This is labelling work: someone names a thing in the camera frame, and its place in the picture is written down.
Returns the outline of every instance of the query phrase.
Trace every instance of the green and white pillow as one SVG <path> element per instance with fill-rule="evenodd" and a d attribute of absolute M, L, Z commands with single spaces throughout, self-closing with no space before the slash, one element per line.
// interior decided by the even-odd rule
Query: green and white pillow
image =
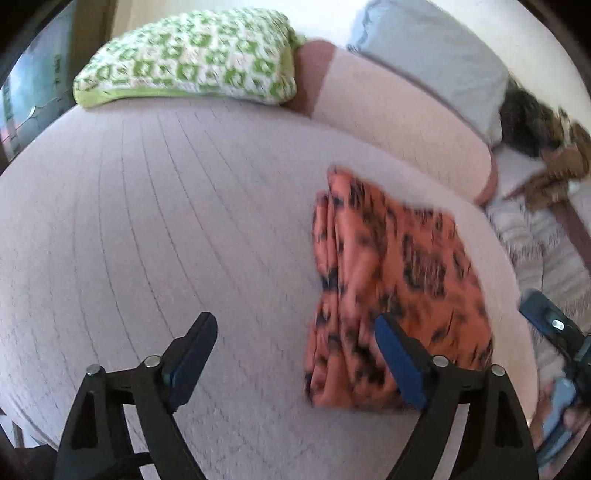
<path fill-rule="evenodd" d="M 104 45 L 74 80 L 85 107 L 141 96 L 223 95 L 276 105 L 296 94 L 288 18 L 273 10 L 194 11 Z"/>

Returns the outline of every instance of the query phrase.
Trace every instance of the leopard print cloth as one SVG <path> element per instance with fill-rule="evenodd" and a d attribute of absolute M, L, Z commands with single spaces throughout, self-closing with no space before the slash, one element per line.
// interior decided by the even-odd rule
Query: leopard print cloth
<path fill-rule="evenodd" d="M 492 335 L 478 277 L 453 218 L 406 207 L 333 167 L 316 200 L 314 256 L 322 296 L 310 324 L 305 393 L 314 406 L 385 409 L 400 391 L 381 355 L 383 312 L 432 355 L 483 369 Z"/>

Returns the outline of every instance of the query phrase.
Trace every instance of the screw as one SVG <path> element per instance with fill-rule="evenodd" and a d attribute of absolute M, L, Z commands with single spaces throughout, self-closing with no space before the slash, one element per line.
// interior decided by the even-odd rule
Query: screw
<path fill-rule="evenodd" d="M 155 368 L 160 364 L 160 357 L 158 355 L 150 355 L 144 360 L 144 365 L 148 368 Z"/>
<path fill-rule="evenodd" d="M 437 355 L 433 357 L 433 364 L 443 368 L 449 365 L 449 360 L 443 355 Z"/>
<path fill-rule="evenodd" d="M 493 372 L 493 374 L 495 374 L 497 377 L 502 377 L 505 375 L 505 369 L 500 365 L 493 365 L 491 367 L 491 372 Z"/>
<path fill-rule="evenodd" d="M 564 330 L 564 323 L 562 323 L 560 320 L 552 320 L 552 326 L 557 330 Z"/>
<path fill-rule="evenodd" d="M 103 368 L 99 364 L 92 364 L 86 368 L 86 375 L 92 377 L 93 375 L 96 375 L 101 370 L 103 370 Z"/>

